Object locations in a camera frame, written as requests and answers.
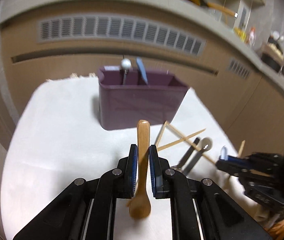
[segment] bottle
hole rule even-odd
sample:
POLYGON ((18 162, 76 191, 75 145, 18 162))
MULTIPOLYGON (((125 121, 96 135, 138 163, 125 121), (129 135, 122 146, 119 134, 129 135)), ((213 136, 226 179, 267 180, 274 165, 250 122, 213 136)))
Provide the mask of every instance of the bottle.
POLYGON ((254 43, 255 43, 255 27, 252 27, 249 33, 249 37, 248 37, 249 47, 252 48, 254 43))

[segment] vent grille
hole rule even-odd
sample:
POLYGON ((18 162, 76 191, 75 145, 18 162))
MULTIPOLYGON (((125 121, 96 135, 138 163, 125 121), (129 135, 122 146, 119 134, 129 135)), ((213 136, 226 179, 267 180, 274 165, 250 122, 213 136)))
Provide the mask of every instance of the vent grille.
POLYGON ((144 35, 146 23, 145 22, 137 22, 134 31, 134 39, 135 40, 142 40, 144 35))
POLYGON ((149 42, 153 42, 156 34, 157 26, 153 24, 149 24, 145 36, 145 40, 149 42))
POLYGON ((95 18, 87 18, 85 25, 85 35, 94 35, 95 18))
POLYGON ((109 35, 112 37, 119 37, 120 27, 121 27, 121 19, 111 18, 111 27, 110 27, 109 35))
POLYGON ((50 36, 49 30, 50 30, 49 22, 41 23, 41 39, 42 40, 46 40, 49 38, 50 36))
POLYGON ((194 56, 200 55, 206 43, 205 40, 162 23, 125 15, 72 15, 39 23, 39 42, 90 37, 130 39, 194 56))
POLYGON ((62 20, 62 36, 67 37, 71 35, 71 19, 62 20))
POLYGON ((83 18, 74 18, 73 36, 82 35, 83 18))
POLYGON ((250 70, 246 69, 239 61, 234 59, 231 60, 228 70, 243 79, 246 79, 250 75, 250 70))

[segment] white table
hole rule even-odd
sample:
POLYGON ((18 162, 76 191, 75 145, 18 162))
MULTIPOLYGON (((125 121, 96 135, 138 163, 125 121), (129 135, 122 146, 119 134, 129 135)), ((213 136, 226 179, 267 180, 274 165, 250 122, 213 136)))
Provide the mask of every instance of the white table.
MULTIPOLYGON (((13 239, 31 219, 78 177, 99 178, 117 166, 137 143, 135 128, 104 130, 99 121, 98 79, 79 78, 42 84, 30 99, 12 138, 1 184, 1 213, 7 240, 13 239)), ((190 89, 172 124, 188 135, 206 128, 199 136, 213 140, 207 154, 217 160, 220 149, 228 148, 236 156, 232 144, 207 108, 190 89)), ((155 142, 160 125, 151 126, 150 142, 155 142)), ((176 140, 165 130, 160 145, 176 140)), ((170 165, 176 165, 189 148, 185 142, 160 151, 170 165)), ((221 187, 227 174, 201 158, 189 174, 191 179, 213 179, 221 187)), ((114 226, 117 239, 172 239, 170 200, 155 200, 150 176, 147 190, 151 214, 142 221, 129 217, 127 200, 118 200, 114 226)), ((230 196, 248 213, 254 214, 256 203, 243 194, 236 178, 230 179, 230 196)))

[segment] kitchen counter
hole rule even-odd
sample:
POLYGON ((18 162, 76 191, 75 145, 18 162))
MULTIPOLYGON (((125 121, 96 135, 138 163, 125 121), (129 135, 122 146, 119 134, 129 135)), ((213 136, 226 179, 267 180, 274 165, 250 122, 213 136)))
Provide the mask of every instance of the kitchen counter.
MULTIPOLYGON (((3 0, 0 9, 0 25, 24 12, 48 4, 72 0, 3 0)), ((284 92, 284 78, 265 65, 260 58, 246 44, 244 44, 229 27, 221 22, 212 20, 202 8, 187 0, 118 0, 129 3, 152 6, 176 14, 208 29, 215 35, 228 42, 244 55, 261 73, 284 92)))

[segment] purple container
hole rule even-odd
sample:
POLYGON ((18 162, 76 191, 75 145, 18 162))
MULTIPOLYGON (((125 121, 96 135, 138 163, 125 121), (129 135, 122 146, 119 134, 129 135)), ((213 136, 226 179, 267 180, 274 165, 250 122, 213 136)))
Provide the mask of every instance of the purple container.
POLYGON ((137 69, 123 82, 123 71, 98 70, 100 120, 105 130, 136 127, 141 119, 151 125, 171 122, 189 87, 173 74, 147 70, 148 85, 137 69))

